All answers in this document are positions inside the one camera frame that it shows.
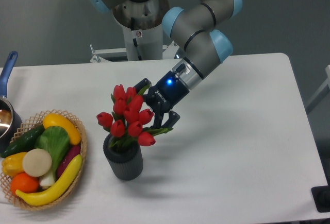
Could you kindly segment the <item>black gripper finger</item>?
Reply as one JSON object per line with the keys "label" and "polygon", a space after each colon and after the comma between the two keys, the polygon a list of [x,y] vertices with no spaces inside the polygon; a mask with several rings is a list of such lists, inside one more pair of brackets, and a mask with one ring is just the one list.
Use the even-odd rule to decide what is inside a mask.
{"label": "black gripper finger", "polygon": [[154,115],[152,129],[172,128],[180,119],[180,115],[172,109],[168,112],[168,119],[162,124],[164,114],[157,111]]}
{"label": "black gripper finger", "polygon": [[147,79],[144,78],[140,82],[138,82],[134,88],[136,90],[137,95],[147,95],[149,88],[151,87],[151,82]]}

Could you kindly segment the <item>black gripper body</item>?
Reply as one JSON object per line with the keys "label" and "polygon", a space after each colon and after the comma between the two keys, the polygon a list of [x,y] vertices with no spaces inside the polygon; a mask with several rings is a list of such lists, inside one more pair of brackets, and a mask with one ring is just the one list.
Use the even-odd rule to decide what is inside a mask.
{"label": "black gripper body", "polygon": [[155,85],[151,85],[147,78],[143,79],[143,85],[148,86],[145,103],[155,113],[157,105],[159,114],[168,113],[190,92],[177,74],[177,71],[169,71]]}

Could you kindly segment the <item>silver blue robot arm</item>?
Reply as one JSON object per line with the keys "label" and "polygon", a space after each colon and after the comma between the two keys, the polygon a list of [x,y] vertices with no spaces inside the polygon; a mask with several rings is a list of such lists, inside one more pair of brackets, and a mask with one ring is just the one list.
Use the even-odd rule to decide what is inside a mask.
{"label": "silver blue robot arm", "polygon": [[233,46],[216,26],[234,17],[242,0],[200,0],[191,10],[170,8],[168,0],[90,0],[99,12],[111,11],[122,27],[129,61],[163,58],[163,36],[184,57],[155,85],[148,80],[144,101],[153,110],[154,128],[171,128],[179,120],[173,107],[232,54]]}

